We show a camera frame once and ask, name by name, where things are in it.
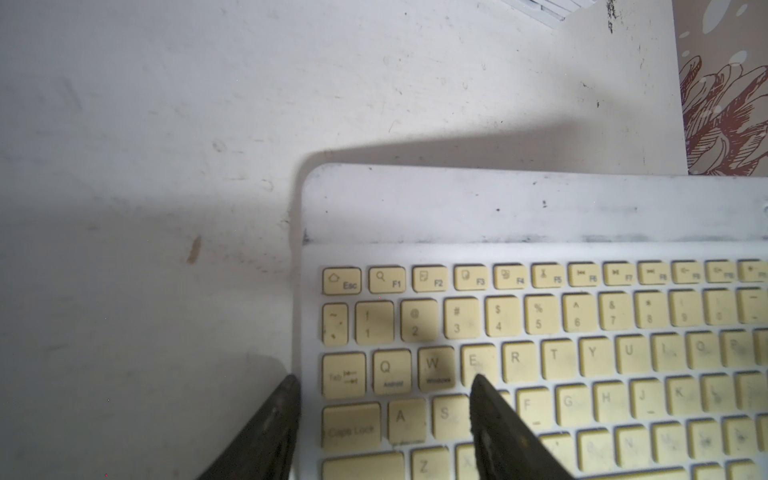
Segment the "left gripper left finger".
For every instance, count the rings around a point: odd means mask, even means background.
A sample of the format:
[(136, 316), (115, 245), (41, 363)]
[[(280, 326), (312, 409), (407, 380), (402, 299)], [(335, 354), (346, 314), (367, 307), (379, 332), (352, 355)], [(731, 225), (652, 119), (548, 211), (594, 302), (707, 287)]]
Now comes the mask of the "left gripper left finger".
[(287, 479), (301, 419), (299, 379), (288, 374), (201, 479)]

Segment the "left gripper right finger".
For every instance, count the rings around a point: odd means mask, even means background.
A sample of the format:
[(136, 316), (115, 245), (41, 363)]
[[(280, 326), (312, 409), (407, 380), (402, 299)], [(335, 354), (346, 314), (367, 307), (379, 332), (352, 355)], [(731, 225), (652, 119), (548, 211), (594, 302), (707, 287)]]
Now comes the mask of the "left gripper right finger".
[(573, 479), (482, 374), (472, 382), (469, 413), (481, 479)]

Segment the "yellow keyboard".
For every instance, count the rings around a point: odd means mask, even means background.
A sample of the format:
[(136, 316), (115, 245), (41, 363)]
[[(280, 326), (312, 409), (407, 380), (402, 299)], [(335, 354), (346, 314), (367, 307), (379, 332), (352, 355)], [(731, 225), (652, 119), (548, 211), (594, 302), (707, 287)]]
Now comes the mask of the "yellow keyboard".
[(328, 164), (300, 479), (474, 479), (483, 376), (576, 479), (767, 475), (767, 182)]

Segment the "pink keyboard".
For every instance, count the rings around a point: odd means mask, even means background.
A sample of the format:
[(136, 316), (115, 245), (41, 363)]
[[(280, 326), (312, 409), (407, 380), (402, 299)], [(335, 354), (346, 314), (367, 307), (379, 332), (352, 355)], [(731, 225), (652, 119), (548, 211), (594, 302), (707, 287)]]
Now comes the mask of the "pink keyboard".
[(549, 28), (556, 28), (573, 13), (596, 4), (594, 0), (502, 0), (502, 3)]

